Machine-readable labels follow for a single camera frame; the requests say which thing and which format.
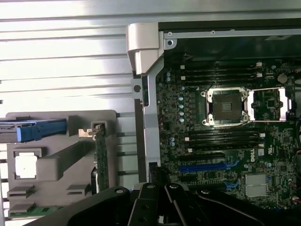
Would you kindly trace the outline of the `grey plastic parts rack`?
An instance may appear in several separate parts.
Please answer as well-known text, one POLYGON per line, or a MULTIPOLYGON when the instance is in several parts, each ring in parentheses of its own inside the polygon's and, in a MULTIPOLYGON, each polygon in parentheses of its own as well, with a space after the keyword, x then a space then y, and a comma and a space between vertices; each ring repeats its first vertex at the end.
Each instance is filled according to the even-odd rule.
POLYGON ((8 113, 0 120, 67 120, 67 133, 45 137, 27 143, 7 145, 9 210, 31 206, 63 206, 92 196, 91 172, 94 165, 95 143, 91 138, 79 138, 79 129, 92 129, 105 124, 108 156, 109 187, 117 180, 117 114, 114 110, 8 113), (36 177, 16 176, 15 157, 34 153, 36 177))

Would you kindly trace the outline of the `small silver heat sink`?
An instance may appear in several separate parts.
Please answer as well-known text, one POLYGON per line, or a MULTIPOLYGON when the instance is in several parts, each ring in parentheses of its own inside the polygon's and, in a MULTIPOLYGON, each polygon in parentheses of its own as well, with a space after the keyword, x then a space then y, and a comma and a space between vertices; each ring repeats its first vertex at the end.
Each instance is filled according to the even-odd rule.
POLYGON ((245 194, 248 198, 268 196, 269 187, 266 174, 246 174, 245 194))

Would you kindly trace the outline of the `silver socket cover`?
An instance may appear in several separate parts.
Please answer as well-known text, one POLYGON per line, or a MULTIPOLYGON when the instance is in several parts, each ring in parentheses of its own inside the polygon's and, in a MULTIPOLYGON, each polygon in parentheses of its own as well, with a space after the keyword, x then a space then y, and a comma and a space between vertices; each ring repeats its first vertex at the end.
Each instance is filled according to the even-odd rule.
POLYGON ((285 122, 292 109, 292 99, 284 87, 249 89, 245 102, 252 122, 285 122))

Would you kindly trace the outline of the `silver CPU chip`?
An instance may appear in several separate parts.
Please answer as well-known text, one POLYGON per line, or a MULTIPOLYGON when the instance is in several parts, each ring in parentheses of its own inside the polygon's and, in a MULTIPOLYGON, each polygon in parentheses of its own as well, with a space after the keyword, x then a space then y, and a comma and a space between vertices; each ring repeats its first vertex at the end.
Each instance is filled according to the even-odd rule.
POLYGON ((16 176, 20 179, 36 177, 36 161, 38 157, 34 153, 20 153, 15 157, 16 176))

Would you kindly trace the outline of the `hard disk with blue caddy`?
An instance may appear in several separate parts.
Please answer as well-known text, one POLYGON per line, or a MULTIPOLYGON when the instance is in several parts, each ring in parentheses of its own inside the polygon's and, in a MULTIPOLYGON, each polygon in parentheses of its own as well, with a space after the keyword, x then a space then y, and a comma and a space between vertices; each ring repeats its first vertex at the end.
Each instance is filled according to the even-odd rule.
POLYGON ((0 144, 27 143, 66 133, 66 119, 0 120, 0 144))

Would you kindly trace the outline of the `green Dell motherboard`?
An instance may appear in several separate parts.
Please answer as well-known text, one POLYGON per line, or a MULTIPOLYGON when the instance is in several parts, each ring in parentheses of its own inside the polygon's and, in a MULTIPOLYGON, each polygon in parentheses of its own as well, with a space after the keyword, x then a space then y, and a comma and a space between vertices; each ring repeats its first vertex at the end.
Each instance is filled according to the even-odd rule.
POLYGON ((158 112, 158 130, 160 163, 171 172, 172 182, 185 185, 236 183, 238 187, 225 193, 268 210, 301 209, 301 117, 296 115, 295 91, 301 78, 301 61, 296 59, 248 59, 217 62, 182 62, 168 65, 156 76, 156 97, 158 112), (256 65, 253 73, 186 73, 185 65, 256 65), (188 78, 184 75, 219 74, 256 74, 262 77, 227 78, 188 78), (288 77, 285 84, 277 81, 279 74, 288 77), (257 80, 252 84, 228 85, 186 85, 185 81, 225 81, 257 80), (252 122, 234 127, 211 128, 202 125, 205 118, 205 99, 200 92, 210 88, 244 87, 263 89, 284 87, 286 95, 292 99, 292 109, 285 122, 252 122), (256 130, 259 134, 201 135, 200 131, 210 130, 256 130), (234 140, 232 142, 259 142, 257 145, 197 145, 196 143, 231 142, 229 141, 184 141, 185 137, 262 137, 261 140, 234 140), (224 159, 202 161, 179 161, 178 157, 189 154, 217 153, 225 154, 224 159), (239 161, 237 166, 228 170, 181 173, 180 166, 219 162, 239 161), (246 174, 266 174, 269 195, 248 198, 245 194, 246 174))

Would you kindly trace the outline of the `CPU socket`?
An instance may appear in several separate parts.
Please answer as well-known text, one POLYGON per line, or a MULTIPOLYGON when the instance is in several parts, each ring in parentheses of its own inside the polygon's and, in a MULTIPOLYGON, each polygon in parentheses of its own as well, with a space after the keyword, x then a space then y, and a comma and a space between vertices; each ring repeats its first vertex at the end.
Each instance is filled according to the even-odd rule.
POLYGON ((205 118, 202 125, 211 128, 234 127, 249 122, 247 98, 250 90, 244 87, 210 88, 200 92, 205 99, 205 118))

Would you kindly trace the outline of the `black open PC case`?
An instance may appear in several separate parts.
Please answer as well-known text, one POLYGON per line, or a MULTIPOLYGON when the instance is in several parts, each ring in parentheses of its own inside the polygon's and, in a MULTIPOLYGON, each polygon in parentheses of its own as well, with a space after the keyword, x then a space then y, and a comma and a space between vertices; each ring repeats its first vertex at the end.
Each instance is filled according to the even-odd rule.
MULTIPOLYGON (((143 143, 145 169, 161 168, 157 213, 165 224, 180 225, 165 191, 160 163, 156 76, 168 65, 182 62, 217 62, 248 59, 301 61, 301 18, 136 23, 127 27, 127 53, 134 71, 137 137, 143 143)), ((295 83, 296 115, 301 117, 301 78, 295 83)))

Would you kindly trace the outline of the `blue expansion slot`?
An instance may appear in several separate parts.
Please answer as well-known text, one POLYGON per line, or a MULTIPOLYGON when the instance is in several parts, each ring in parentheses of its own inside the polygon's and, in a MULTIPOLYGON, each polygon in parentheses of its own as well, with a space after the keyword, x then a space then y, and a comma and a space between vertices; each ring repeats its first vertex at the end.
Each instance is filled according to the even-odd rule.
POLYGON ((184 165, 179 167, 181 173, 189 172, 201 172, 201 171, 217 171, 217 170, 229 170, 232 167, 237 166, 239 161, 235 162, 219 162, 219 163, 207 163, 198 165, 184 165))

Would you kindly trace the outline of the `green loose RAM stick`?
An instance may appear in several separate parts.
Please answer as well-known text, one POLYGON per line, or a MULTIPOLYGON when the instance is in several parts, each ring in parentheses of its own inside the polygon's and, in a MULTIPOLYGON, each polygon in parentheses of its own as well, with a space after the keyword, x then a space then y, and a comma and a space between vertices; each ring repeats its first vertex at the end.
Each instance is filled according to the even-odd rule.
POLYGON ((9 210, 9 216, 13 218, 25 218, 25 217, 39 217, 51 214, 55 211, 62 209, 63 206, 31 206, 29 208, 25 207, 23 210, 14 210, 11 208, 9 210))

